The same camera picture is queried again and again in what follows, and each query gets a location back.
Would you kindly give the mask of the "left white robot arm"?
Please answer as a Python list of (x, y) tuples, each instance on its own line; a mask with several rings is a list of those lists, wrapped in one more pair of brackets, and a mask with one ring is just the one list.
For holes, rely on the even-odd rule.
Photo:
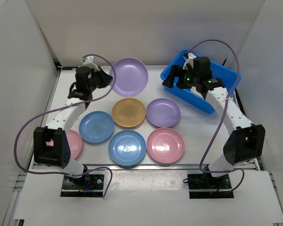
[(86, 174), (88, 168), (71, 157), (67, 135), (89, 106), (93, 91), (105, 88), (112, 80), (112, 76), (99, 66), (78, 67), (75, 82), (69, 88), (67, 108), (60, 110), (45, 127), (37, 127), (33, 132), (34, 161), (60, 169), (80, 189), (89, 185), (90, 177)]

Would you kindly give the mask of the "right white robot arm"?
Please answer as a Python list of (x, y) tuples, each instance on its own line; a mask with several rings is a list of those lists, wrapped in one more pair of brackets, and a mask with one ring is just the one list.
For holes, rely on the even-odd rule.
[(229, 138), (223, 147), (223, 154), (204, 168), (202, 182), (207, 188), (215, 187), (219, 177), (233, 171), (237, 164), (262, 155), (265, 128), (254, 124), (228, 96), (228, 91), (220, 78), (214, 78), (208, 57), (184, 54), (184, 65), (173, 65), (163, 86), (179, 89), (195, 87), (215, 111), (221, 116)]

